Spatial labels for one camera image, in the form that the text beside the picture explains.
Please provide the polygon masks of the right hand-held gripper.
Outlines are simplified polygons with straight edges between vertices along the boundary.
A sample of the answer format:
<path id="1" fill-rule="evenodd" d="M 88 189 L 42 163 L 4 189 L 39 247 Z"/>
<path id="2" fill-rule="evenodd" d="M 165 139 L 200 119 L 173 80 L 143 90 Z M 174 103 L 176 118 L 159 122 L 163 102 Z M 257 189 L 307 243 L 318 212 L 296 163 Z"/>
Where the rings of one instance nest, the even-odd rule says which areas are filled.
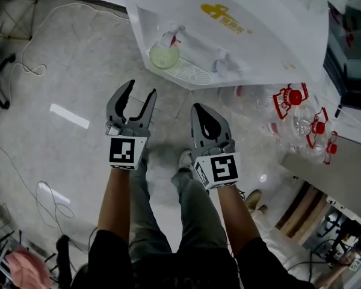
<path id="1" fill-rule="evenodd" d="M 191 108 L 191 130 L 193 167 L 204 188 L 235 184 L 240 179 L 240 154 L 235 151 L 234 140 L 230 140 L 227 120 L 211 107 L 195 103 Z"/>

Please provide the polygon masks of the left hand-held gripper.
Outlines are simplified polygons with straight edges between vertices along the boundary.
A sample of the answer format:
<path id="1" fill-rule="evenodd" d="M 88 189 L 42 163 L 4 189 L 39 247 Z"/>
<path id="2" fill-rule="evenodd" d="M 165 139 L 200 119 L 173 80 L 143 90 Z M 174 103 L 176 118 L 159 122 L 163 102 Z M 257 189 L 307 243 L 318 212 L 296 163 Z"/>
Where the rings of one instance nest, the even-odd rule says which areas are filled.
<path id="1" fill-rule="evenodd" d="M 134 79 L 124 83 L 106 105 L 106 117 L 109 122 L 106 125 L 106 135 L 109 140 L 108 162 L 113 169 L 138 169 L 150 137 L 147 128 L 157 99 L 156 89 L 149 93 L 139 115 L 129 118 L 128 124 L 134 126 L 117 126 L 111 123 L 126 123 L 123 112 L 134 84 Z"/>

